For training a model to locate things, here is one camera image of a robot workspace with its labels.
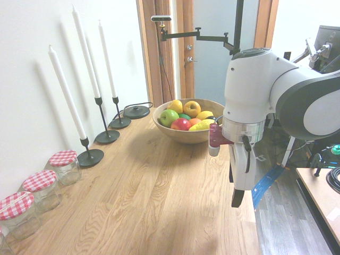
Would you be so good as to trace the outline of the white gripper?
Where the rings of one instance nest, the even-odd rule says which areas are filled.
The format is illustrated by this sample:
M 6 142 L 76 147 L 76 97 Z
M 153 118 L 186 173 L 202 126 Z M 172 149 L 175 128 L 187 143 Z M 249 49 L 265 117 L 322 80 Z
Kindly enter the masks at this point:
M 244 197 L 245 190 L 251 190 L 255 183 L 256 156 L 254 150 L 250 151 L 250 157 L 241 143 L 232 144 L 229 147 L 234 190 L 231 206 L 238 208 Z

